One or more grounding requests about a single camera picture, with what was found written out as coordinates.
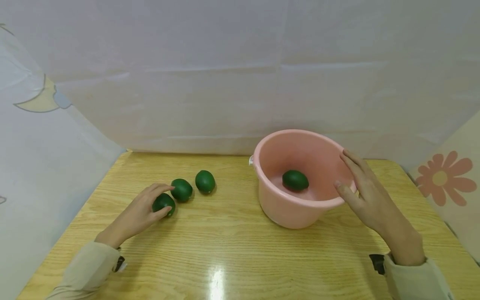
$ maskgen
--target wooden table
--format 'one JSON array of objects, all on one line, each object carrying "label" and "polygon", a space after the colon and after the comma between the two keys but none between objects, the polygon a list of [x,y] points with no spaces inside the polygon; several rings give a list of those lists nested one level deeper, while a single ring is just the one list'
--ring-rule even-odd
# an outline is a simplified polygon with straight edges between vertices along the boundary
[{"label": "wooden table", "polygon": [[[457,299],[478,299],[480,270],[396,163],[369,165],[412,224]],[[389,299],[370,253],[380,237],[347,205],[313,226],[291,230],[271,222],[257,199],[257,178],[245,156],[123,154],[72,221],[18,299],[42,299],[75,253],[106,227],[145,186],[201,169],[217,182],[175,215],[122,246],[128,266],[111,274],[98,299]]]}]

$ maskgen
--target pink bucket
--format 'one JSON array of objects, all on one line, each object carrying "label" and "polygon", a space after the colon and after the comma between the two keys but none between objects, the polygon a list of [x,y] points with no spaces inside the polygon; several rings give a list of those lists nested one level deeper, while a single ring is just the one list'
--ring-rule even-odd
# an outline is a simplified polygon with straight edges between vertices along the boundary
[{"label": "pink bucket", "polygon": [[[262,139],[253,153],[259,179],[258,198],[265,214],[292,229],[315,223],[323,213],[344,203],[334,182],[357,191],[353,176],[340,159],[343,147],[331,139],[305,130],[282,130]],[[288,170],[305,174],[309,187],[292,192],[282,184]]]}]

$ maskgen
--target jacket sleeve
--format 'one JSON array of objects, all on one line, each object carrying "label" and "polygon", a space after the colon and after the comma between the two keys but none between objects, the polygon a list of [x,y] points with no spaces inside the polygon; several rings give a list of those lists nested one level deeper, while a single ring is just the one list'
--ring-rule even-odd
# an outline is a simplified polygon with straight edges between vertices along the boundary
[{"label": "jacket sleeve", "polygon": [[385,279],[395,300],[454,300],[448,284],[433,260],[420,266],[395,264],[390,254],[384,256]]},{"label": "jacket sleeve", "polygon": [[91,299],[117,265],[120,253],[105,244],[86,244],[70,262],[47,300]]}]

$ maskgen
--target green lime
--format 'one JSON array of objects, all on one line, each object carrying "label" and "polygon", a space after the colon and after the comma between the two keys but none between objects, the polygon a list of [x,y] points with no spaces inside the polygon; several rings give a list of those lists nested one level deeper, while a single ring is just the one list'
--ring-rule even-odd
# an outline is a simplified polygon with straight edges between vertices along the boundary
[{"label": "green lime", "polygon": [[209,171],[201,170],[195,176],[195,185],[202,193],[210,194],[215,188],[215,178]]},{"label": "green lime", "polygon": [[308,188],[308,179],[302,172],[297,170],[289,170],[282,176],[283,185],[292,191],[302,191]]},{"label": "green lime", "polygon": [[171,206],[172,209],[168,212],[167,216],[171,216],[175,212],[175,201],[168,194],[162,193],[158,196],[152,205],[153,212],[157,212],[160,209]]},{"label": "green lime", "polygon": [[192,196],[193,188],[185,179],[175,179],[170,185],[175,187],[171,194],[178,202],[187,202]]}]

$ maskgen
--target yellow moon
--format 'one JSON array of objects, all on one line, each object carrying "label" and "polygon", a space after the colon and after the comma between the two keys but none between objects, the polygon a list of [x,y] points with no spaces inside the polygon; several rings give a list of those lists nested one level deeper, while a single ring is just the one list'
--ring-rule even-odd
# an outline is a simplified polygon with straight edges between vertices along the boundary
[{"label": "yellow moon", "polygon": [[48,112],[56,110],[59,108],[59,106],[53,99],[55,92],[55,84],[46,75],[44,75],[43,89],[40,91],[40,93],[30,100],[15,104],[15,106],[31,112]]}]

